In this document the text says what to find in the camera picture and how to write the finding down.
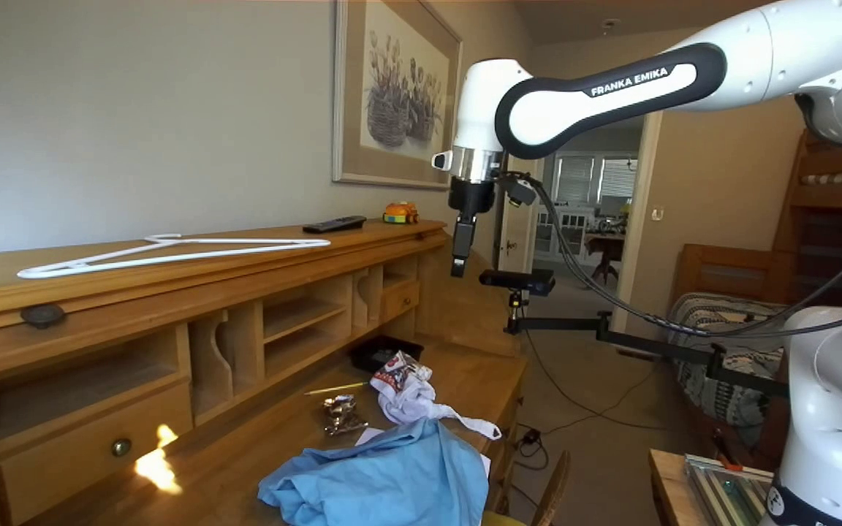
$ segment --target book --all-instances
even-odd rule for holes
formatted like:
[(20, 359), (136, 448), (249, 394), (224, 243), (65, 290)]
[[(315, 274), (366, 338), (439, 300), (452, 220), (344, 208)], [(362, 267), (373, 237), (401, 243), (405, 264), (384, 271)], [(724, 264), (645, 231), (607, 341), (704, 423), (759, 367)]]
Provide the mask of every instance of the book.
[(767, 518), (768, 470), (724, 468), (708, 455), (685, 455), (704, 511), (718, 526), (755, 526)]

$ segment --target blue cloth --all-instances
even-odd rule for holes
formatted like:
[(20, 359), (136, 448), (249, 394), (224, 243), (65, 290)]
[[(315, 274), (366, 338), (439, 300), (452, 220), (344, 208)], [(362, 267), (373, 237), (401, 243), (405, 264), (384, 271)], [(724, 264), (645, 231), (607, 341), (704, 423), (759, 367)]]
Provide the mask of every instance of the blue cloth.
[(258, 484), (291, 526), (477, 526), (484, 490), (479, 454), (439, 420), (305, 449)]

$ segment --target beige wall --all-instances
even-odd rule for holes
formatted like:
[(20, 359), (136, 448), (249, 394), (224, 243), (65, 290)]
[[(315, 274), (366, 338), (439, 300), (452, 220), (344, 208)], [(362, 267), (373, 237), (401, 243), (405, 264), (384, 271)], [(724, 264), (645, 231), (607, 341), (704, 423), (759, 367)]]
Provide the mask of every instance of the beige wall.
[[(0, 0), (0, 250), (376, 215), (394, 199), (452, 223), (441, 189), (329, 185), (329, 5)], [(505, 4), (433, 5), (464, 56), (528, 46)]]
[[(550, 75), (593, 72), (642, 58), (685, 34), (651, 31), (543, 46), (534, 53), (534, 69)], [(768, 249), (800, 126), (788, 99), (737, 110), (648, 118), (619, 297), (642, 313), (667, 313), (674, 256), (685, 243)], [(615, 316), (615, 326), (654, 332), (626, 313)]]

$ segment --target framed picture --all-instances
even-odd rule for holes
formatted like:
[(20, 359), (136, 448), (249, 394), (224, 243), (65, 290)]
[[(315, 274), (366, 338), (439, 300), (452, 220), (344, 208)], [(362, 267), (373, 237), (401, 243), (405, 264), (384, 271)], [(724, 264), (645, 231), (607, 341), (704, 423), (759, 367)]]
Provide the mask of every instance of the framed picture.
[(424, 0), (332, 5), (332, 180), (448, 188), (458, 37)]

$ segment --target chair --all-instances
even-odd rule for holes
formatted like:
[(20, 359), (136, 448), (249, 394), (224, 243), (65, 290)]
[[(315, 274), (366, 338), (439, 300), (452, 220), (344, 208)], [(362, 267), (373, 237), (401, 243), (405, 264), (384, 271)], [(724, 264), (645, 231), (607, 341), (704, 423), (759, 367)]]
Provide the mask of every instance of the chair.
[[(550, 526), (556, 519), (563, 487), (566, 487), (566, 475), (571, 475), (571, 455), (562, 454), (556, 470), (550, 473), (550, 480), (543, 484), (531, 526)], [(522, 524), (517, 518), (509, 518), (509, 515), (484, 511), (483, 526), (522, 526)]]

